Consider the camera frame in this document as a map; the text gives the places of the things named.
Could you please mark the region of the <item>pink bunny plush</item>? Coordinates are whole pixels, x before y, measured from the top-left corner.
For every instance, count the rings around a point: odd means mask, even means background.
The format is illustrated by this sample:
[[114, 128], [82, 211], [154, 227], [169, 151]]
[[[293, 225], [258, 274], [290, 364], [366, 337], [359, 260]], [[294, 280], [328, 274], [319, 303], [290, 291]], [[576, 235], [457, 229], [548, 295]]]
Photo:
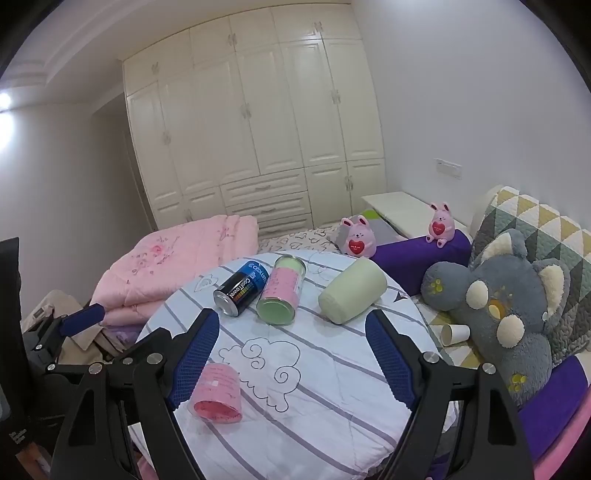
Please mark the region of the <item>pink bunny plush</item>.
[[338, 245], [346, 255], [372, 258], [377, 253], [377, 240], [369, 220], [363, 215], [355, 220], [342, 218]]
[[429, 224], [426, 241], [428, 243], [435, 242], [438, 248], [443, 248], [455, 237], [455, 220], [447, 203], [443, 203], [441, 206], [431, 203], [430, 207], [434, 211], [434, 215]]

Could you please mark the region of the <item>folded pink quilt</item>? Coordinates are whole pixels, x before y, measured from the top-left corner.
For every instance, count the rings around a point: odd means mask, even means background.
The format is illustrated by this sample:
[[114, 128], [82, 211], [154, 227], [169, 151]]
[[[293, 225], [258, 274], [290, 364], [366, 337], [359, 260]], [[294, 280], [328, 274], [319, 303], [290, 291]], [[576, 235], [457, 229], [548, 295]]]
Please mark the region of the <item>folded pink quilt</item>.
[[159, 230], [105, 271], [91, 302], [104, 307], [104, 326], [143, 325], [177, 289], [258, 248], [253, 216], [216, 215]]

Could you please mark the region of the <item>white paper cup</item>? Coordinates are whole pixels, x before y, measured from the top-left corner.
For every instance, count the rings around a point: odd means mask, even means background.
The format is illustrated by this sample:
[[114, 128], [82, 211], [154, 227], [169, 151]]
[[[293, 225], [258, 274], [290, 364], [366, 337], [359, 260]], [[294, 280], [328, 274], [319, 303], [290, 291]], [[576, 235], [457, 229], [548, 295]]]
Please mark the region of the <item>white paper cup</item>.
[[449, 347], [468, 341], [470, 336], [471, 330], [467, 325], [448, 324], [442, 327], [441, 343]]

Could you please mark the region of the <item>triangle patterned quilted cushion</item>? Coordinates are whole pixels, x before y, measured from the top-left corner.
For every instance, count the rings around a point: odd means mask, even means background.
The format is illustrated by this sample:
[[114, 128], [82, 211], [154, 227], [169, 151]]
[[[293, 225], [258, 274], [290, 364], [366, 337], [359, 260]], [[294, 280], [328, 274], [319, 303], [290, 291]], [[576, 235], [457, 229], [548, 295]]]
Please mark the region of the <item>triangle patterned quilted cushion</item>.
[[523, 234], [529, 261], [557, 259], [570, 273], [562, 318], [550, 337], [553, 363], [559, 365], [590, 342], [590, 231], [526, 193], [498, 186], [473, 219], [471, 258], [508, 229]]

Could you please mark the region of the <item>black blue can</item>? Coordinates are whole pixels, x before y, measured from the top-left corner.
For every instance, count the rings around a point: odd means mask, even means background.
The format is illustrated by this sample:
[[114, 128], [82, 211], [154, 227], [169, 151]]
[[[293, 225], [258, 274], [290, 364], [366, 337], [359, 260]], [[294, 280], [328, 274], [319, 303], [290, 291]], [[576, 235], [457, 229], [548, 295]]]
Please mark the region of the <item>black blue can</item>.
[[238, 317], [263, 292], [268, 279], [266, 268], [249, 260], [214, 291], [214, 303], [225, 315]]

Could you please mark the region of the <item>light green plastic cup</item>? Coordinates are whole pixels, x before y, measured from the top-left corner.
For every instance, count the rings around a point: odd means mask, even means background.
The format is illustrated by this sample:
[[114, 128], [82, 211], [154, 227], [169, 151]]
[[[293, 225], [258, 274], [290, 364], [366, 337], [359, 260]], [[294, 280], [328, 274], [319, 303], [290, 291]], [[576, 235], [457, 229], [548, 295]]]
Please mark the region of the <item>light green plastic cup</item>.
[[379, 300], [387, 287], [381, 268], [370, 259], [359, 258], [322, 290], [318, 306], [332, 323], [346, 324]]

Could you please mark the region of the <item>striped white tablecloth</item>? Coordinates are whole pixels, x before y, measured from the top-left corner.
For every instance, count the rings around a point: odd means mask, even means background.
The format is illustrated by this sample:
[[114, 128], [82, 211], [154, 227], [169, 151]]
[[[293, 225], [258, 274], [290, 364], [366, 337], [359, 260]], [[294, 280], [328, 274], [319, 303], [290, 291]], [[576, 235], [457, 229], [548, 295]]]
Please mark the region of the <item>striped white tablecloth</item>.
[[176, 419], [209, 479], [363, 479], [394, 453], [410, 417], [367, 342], [365, 318], [337, 325], [318, 296], [351, 259], [300, 252], [294, 321], [273, 326], [249, 307], [221, 316], [211, 361], [238, 372], [242, 419], [209, 423], [182, 404]]

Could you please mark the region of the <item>pink green labelled can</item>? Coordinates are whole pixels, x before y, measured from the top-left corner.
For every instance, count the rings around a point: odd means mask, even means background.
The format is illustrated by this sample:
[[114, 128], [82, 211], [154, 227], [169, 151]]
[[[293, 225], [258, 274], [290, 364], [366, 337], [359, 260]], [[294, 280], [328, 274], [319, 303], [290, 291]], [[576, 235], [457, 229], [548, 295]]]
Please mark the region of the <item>pink green labelled can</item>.
[[280, 255], [273, 265], [256, 305], [259, 318], [270, 325], [287, 325], [294, 321], [301, 300], [307, 267], [293, 255]]

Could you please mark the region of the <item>heart patterned bed sheet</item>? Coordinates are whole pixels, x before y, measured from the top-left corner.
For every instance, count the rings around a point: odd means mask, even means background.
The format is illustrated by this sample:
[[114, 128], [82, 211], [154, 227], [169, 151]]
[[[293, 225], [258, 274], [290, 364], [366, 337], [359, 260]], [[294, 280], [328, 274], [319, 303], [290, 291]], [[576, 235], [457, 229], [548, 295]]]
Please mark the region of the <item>heart patterned bed sheet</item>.
[[315, 250], [339, 253], [334, 240], [337, 238], [339, 225], [291, 232], [259, 241], [259, 253], [287, 250]]

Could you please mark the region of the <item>purple pillow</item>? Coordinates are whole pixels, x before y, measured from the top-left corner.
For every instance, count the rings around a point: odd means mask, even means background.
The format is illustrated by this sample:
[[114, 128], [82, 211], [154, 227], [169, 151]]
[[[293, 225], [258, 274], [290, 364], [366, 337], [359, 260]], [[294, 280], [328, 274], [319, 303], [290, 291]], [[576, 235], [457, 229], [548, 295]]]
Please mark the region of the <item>purple pillow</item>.
[[436, 242], [428, 243], [425, 237], [417, 237], [382, 245], [372, 260], [409, 296], [419, 295], [426, 271], [438, 262], [452, 262], [467, 266], [472, 243], [460, 230], [443, 248]]

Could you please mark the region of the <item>beige jacket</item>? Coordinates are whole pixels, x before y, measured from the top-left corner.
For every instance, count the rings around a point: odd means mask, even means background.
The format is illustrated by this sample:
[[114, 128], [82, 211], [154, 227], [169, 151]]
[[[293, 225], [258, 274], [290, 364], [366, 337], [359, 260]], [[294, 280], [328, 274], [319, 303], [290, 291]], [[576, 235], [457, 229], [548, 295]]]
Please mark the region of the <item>beige jacket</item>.
[[58, 364], [110, 362], [124, 346], [101, 325], [104, 316], [100, 304], [83, 307], [74, 297], [52, 290], [20, 322], [26, 349]]

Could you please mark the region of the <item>white wall socket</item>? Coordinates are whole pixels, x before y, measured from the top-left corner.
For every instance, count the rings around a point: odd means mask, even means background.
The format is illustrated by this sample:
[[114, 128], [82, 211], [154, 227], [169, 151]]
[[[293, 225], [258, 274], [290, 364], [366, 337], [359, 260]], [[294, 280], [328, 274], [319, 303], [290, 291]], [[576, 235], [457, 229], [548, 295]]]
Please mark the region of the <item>white wall socket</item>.
[[462, 166], [443, 159], [436, 159], [436, 170], [442, 174], [453, 178], [460, 179], [462, 177]]

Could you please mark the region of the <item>cream white wardrobe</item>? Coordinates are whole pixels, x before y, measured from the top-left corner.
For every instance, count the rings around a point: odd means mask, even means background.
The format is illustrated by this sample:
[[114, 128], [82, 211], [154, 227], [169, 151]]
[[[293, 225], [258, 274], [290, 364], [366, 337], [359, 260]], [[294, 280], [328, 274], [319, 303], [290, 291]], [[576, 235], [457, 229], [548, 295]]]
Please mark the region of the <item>cream white wardrobe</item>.
[[386, 189], [374, 82], [348, 4], [217, 18], [147, 47], [122, 69], [159, 228], [252, 215], [273, 236], [358, 214]]

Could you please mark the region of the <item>white bedside table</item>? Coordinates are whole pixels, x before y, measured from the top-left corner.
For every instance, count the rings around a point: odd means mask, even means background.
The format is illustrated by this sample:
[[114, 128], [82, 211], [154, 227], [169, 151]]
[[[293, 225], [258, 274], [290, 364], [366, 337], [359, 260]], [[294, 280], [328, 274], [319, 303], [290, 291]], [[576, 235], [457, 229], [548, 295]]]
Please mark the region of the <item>white bedside table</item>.
[[435, 215], [429, 203], [402, 191], [363, 196], [363, 201], [408, 239], [426, 236]]

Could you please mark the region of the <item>grey elephant plush toy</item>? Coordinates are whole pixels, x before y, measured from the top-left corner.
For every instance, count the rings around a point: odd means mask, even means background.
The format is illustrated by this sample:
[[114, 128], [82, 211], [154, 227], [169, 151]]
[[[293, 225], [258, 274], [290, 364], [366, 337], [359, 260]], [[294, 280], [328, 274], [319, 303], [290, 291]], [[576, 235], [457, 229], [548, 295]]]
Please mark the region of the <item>grey elephant plush toy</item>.
[[524, 235], [498, 235], [468, 267], [438, 262], [425, 273], [427, 305], [470, 329], [486, 362], [499, 371], [517, 406], [548, 383], [553, 360], [550, 336], [562, 318], [570, 273], [558, 259], [527, 259]]

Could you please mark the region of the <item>pink bunny plush left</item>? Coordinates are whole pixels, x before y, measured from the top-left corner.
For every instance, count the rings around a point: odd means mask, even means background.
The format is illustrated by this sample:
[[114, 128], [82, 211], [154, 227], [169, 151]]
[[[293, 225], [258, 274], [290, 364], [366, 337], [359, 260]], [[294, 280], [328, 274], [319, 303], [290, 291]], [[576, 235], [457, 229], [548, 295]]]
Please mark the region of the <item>pink bunny plush left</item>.
[[377, 253], [377, 240], [369, 220], [363, 215], [355, 220], [342, 218], [338, 245], [346, 255], [372, 258]]

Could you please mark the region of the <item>pink bunny plush right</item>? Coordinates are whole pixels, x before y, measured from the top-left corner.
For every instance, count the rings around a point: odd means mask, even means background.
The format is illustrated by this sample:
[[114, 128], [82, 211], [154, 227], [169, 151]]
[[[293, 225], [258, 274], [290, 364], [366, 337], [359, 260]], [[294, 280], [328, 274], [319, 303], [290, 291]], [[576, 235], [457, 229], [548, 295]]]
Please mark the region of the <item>pink bunny plush right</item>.
[[434, 211], [434, 215], [429, 224], [426, 241], [428, 243], [435, 242], [438, 248], [443, 248], [455, 237], [455, 220], [447, 203], [443, 203], [441, 206], [431, 203], [430, 207]]

